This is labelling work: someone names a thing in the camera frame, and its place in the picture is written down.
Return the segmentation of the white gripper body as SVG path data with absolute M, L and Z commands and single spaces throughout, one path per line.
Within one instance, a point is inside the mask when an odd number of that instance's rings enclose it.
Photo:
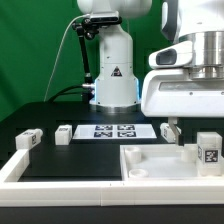
M 224 117 L 224 80 L 191 78 L 193 43 L 184 41 L 149 56 L 141 111 L 147 117 Z

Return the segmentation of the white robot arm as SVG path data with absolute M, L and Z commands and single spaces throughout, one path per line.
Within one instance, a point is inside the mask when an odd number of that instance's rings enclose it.
M 172 45 L 149 55 L 151 71 L 133 74 L 133 39 L 123 19 L 146 15 L 153 0 L 77 0 L 88 39 L 99 37 L 94 110 L 139 108 L 147 117 L 224 117 L 224 0 L 163 0 L 161 31 Z

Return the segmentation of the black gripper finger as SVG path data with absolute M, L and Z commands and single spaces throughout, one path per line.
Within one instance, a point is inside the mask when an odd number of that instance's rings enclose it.
M 177 117 L 169 117 L 168 118 L 168 124 L 172 130 L 172 132 L 174 133 L 175 136 L 175 143 L 178 146 L 183 146 L 183 136 L 181 134 L 181 131 L 178 129 L 178 118 Z

